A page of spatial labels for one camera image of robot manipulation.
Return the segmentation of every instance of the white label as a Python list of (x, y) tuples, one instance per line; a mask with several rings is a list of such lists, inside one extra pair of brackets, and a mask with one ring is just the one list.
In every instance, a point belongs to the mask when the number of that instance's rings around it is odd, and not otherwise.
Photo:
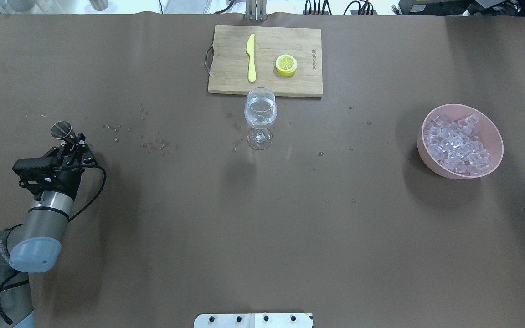
[(313, 328), (310, 313), (245, 313), (199, 315), (194, 328)]
[(422, 12), (422, 11), (425, 11), (426, 7), (427, 5), (414, 5), (410, 9), (410, 12)]

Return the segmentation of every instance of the ice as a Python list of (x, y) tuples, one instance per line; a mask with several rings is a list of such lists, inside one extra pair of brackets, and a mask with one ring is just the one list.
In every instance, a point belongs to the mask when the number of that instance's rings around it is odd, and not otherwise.
[(441, 166), (463, 175), (479, 175), (491, 168), (491, 155), (479, 139), (479, 117), (471, 114), (456, 121), (436, 116), (423, 126), (425, 147)]

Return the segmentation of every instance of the glass base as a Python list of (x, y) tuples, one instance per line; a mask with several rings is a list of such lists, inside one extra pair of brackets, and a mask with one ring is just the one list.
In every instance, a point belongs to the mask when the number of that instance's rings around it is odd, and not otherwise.
[(246, 140), (248, 140), (248, 145), (250, 147), (256, 149), (257, 151), (261, 151), (263, 149), (267, 149), (271, 143), (273, 142), (273, 134), (269, 129), (250, 129), (250, 132), (248, 132), (248, 136), (246, 136)]

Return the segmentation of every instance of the lemon half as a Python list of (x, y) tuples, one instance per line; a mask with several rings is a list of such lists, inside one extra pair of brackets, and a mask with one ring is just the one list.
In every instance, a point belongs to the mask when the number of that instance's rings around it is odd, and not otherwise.
[(279, 74), (290, 77), (297, 70), (297, 60), (291, 55), (280, 55), (275, 62), (275, 67)]

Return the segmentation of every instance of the bowl of ice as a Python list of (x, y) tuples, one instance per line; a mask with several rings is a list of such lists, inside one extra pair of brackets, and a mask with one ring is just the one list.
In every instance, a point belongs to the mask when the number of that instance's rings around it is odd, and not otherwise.
[(433, 172), (458, 180), (487, 176), (504, 157), (504, 142), (495, 124), (462, 104), (432, 110), (422, 123), (417, 147)]

